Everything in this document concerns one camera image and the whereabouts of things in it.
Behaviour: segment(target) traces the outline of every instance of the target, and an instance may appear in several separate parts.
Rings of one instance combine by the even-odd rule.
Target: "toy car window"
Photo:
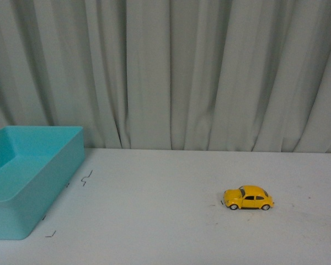
[[[244,191],[243,187],[240,187],[239,190],[240,190],[241,193],[242,193],[242,197],[244,197],[244,196],[245,196],[245,191]]]

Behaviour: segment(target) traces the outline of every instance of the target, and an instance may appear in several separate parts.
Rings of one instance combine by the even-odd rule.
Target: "toy car wheel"
[[[237,204],[232,204],[231,206],[229,206],[229,208],[231,208],[231,210],[237,210],[238,205]]]
[[[270,209],[270,206],[268,204],[265,204],[264,206],[261,207],[261,209],[267,211],[268,209]]]

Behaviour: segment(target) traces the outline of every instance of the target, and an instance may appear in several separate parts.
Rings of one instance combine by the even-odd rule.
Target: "curtain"
[[[0,128],[331,152],[331,1],[0,0]]]

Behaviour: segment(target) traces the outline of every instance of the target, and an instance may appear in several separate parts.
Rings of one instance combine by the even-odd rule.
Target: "turquoise plastic bin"
[[[82,127],[0,130],[0,239],[26,238],[84,160]]]

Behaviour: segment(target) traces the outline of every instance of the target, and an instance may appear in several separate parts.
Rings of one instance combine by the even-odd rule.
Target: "yellow toy car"
[[[275,205],[272,197],[265,190],[251,185],[226,190],[223,199],[225,206],[232,210],[257,208],[266,211]]]

